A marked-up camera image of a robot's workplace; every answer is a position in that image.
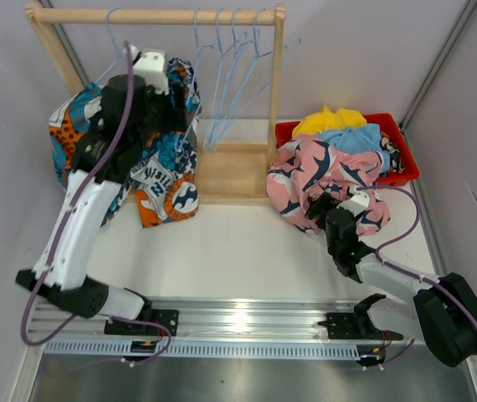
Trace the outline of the pink white patterned shorts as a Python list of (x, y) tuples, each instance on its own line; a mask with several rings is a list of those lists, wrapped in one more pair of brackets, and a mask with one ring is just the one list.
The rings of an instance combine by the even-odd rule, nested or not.
[(380, 152), (355, 155), (337, 150), (318, 137), (300, 134), (277, 150), (267, 175), (267, 194), (281, 217), (295, 229), (317, 236), (321, 228), (306, 213), (323, 193), (337, 201), (350, 198), (351, 188), (368, 188), (370, 202), (357, 221), (358, 235), (374, 235), (388, 224), (387, 203), (370, 187), (383, 165)]

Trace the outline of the blue orange patchwork shorts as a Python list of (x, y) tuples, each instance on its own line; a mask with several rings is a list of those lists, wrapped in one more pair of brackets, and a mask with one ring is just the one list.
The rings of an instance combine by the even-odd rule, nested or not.
[[(104, 224), (119, 212), (129, 192), (135, 194), (144, 228), (190, 219), (196, 214), (196, 129), (202, 107), (194, 74), (187, 60), (174, 57), (167, 62), (168, 84), (180, 85), (185, 90), (187, 130), (158, 132), (146, 143), (141, 158), (106, 211)], [(67, 187), (72, 170), (75, 145), (89, 130), (90, 118), (100, 111), (102, 89), (101, 85), (90, 83), (49, 118), (54, 171), (63, 188)]]

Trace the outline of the light blue shorts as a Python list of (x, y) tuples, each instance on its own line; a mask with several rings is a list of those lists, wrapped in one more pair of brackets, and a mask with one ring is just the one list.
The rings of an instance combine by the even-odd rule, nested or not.
[(316, 134), (318, 138), (332, 145), (335, 149), (348, 155), (364, 152), (377, 152), (382, 156), (380, 173), (388, 173), (391, 158), (381, 147), (381, 129), (378, 124), (368, 123), (365, 126), (330, 129)]

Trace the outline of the yellow shorts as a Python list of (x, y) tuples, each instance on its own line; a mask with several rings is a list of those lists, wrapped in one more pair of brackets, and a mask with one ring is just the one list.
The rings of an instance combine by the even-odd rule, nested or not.
[(359, 111), (346, 108), (331, 111), (327, 106), (323, 106), (320, 111), (303, 118), (293, 129), (292, 137), (297, 137), (300, 134), (312, 136), (326, 130), (343, 130), (366, 124), (367, 120)]

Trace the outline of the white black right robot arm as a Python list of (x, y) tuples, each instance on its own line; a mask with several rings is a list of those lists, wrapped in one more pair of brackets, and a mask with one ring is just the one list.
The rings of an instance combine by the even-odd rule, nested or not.
[(477, 355), (477, 296), (469, 283), (456, 273), (427, 276), (382, 259), (356, 232), (368, 201), (363, 191), (346, 201), (323, 193), (306, 213), (326, 232), (327, 251), (337, 270), (380, 289), (355, 305), (354, 331), (363, 338), (380, 331), (408, 336), (425, 343), (451, 368)]

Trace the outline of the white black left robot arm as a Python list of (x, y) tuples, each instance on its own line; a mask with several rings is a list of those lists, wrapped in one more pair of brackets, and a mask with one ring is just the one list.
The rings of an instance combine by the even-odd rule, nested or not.
[(100, 226), (114, 199), (156, 135), (187, 123), (185, 88), (157, 90), (139, 75), (117, 75), (97, 90), (95, 113), (74, 141), (61, 212), (44, 253), (16, 283), (59, 309), (83, 318), (122, 317), (135, 335), (146, 333), (152, 314), (143, 296), (90, 278), (87, 266)]

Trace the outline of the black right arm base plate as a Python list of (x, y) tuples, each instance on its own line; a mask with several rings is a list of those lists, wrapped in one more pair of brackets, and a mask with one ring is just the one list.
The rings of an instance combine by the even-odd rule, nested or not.
[(385, 340), (385, 335), (392, 340), (402, 340), (403, 336), (397, 332), (381, 331), (374, 326), (367, 315), (373, 304), (383, 301), (387, 297), (375, 293), (358, 302), (351, 312), (328, 312), (324, 319), (317, 323), (327, 331), (329, 339), (334, 340)]

